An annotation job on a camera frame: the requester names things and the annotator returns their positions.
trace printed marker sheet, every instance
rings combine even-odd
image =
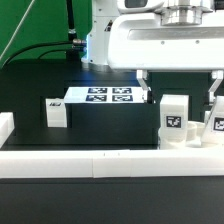
[[[141,87],[69,87],[65,103],[144,103]]]

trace white cube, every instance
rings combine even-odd
[[[217,96],[201,138],[203,147],[224,145],[224,96]]]
[[[46,99],[46,111],[48,127],[67,127],[67,115],[63,99]]]
[[[186,95],[163,95],[160,103],[160,137],[183,141],[187,135],[188,101]]]

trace white foam block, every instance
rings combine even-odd
[[[14,130],[13,113],[0,113],[0,148]]]
[[[202,135],[202,145],[224,145],[224,96],[217,96],[211,113],[207,118],[206,127]]]
[[[210,114],[211,114],[211,111],[209,111],[209,110],[205,111],[205,117],[204,117],[204,123],[205,124],[208,122]]]
[[[92,178],[92,152],[0,152],[0,178]]]
[[[223,175],[223,156],[222,148],[131,151],[131,177]]]
[[[67,127],[66,108],[63,99],[46,99],[48,127]]]
[[[163,95],[160,103],[160,137],[183,140],[187,134],[188,100],[186,95]]]
[[[93,177],[130,177],[130,150],[99,151],[93,158]]]

